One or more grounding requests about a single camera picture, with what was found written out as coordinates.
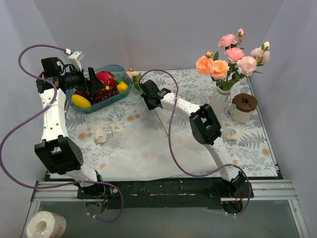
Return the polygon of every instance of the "white paper roll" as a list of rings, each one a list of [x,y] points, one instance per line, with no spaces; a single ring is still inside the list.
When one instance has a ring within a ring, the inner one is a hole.
[[[66,229],[63,216],[41,211],[36,214],[26,228],[28,238],[60,238]]]

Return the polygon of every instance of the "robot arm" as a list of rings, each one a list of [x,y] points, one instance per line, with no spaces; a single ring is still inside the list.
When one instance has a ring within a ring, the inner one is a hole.
[[[76,181],[102,181],[98,172],[84,163],[81,149],[68,137],[64,105],[67,89],[79,88],[95,93],[105,88],[105,85],[97,79],[93,68],[88,68],[88,80],[84,77],[83,70],[78,64],[75,66],[76,70],[71,70],[65,74],[62,74],[63,70],[59,65],[58,58],[43,59],[42,65],[44,77],[54,82],[57,87],[57,96],[53,104],[50,105],[54,89],[50,84],[37,80],[43,108],[47,106],[50,108],[44,113],[42,142],[35,145],[35,153],[50,173],[67,175]],[[95,197],[102,196],[105,191],[104,186],[100,184],[82,182],[76,185],[86,194]]]
[[[156,84],[151,80],[142,83],[140,86],[144,92],[142,97],[149,110],[156,107],[161,107],[169,111],[173,110],[175,94],[171,93],[170,90],[165,88],[159,90]],[[210,105],[204,104],[203,106],[199,106],[177,98],[175,113],[189,120],[193,137],[207,148],[218,167],[231,164],[231,160],[229,160],[230,157],[220,138],[220,123]],[[225,186],[227,186],[233,194],[239,192],[240,187],[246,180],[243,174],[234,167],[221,169],[220,175]]]

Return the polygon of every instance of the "gray backdrop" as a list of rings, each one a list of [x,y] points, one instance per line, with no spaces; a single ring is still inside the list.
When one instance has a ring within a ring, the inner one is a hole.
[[[273,44],[271,62],[252,79],[277,161],[295,184],[312,238],[317,237],[316,9],[314,0],[284,1],[265,35]]]
[[[42,108],[35,79],[20,70],[18,55],[32,44],[56,43],[32,0],[0,0],[0,10],[2,139],[12,128]],[[43,71],[41,59],[51,55],[61,56],[59,51],[31,50],[23,58],[23,65],[29,71],[40,74]],[[20,128],[6,142],[2,153],[7,169],[30,185],[35,185],[35,181],[45,173],[44,166],[34,153],[34,144],[41,141],[42,125],[43,119],[39,117]],[[0,237],[17,238],[21,235],[33,191],[12,182],[1,169],[0,180]]]
[[[83,50],[84,65],[193,68],[221,36],[247,31],[257,47],[282,0],[34,0],[56,43]]]

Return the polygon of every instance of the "yellow lemon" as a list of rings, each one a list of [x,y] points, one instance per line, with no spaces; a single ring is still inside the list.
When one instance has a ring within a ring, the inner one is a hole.
[[[118,91],[119,93],[124,92],[125,90],[127,90],[129,88],[128,85],[126,85],[125,82],[121,81],[118,85],[117,85]]]
[[[91,103],[86,98],[77,94],[71,96],[71,101],[78,108],[89,108],[91,106]]]

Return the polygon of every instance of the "fruit bowl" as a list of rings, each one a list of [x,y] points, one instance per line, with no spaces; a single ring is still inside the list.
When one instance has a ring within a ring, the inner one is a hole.
[[[132,87],[132,80],[131,78],[127,75],[126,71],[124,70],[124,68],[122,68],[121,66],[119,65],[115,65],[115,64],[112,64],[112,65],[108,65],[106,67],[103,67],[103,68],[100,68],[98,70],[95,71],[95,73],[98,73],[100,71],[108,71],[108,72],[111,72],[114,76],[115,76],[115,80],[116,82],[125,82],[127,85],[128,85],[128,89],[125,90],[124,92],[122,93],[118,93],[114,96],[110,96],[108,97],[107,99],[101,101],[101,102],[98,102],[98,103],[95,103],[94,105],[91,105],[91,107],[88,107],[88,108],[78,108],[77,106],[75,106],[73,104],[73,102],[71,101],[71,96],[75,93],[75,89],[71,89],[71,90],[67,90],[66,91],[66,97],[67,97],[67,100],[69,101],[71,107],[73,109],[75,109],[76,111],[79,111],[79,112],[83,112],[83,113],[86,113],[86,114],[89,114],[89,113],[93,113],[95,111],[98,111],[106,106],[109,106],[115,102],[118,102],[120,101],[121,99],[125,98],[126,96],[128,96],[129,94],[129,91]]]

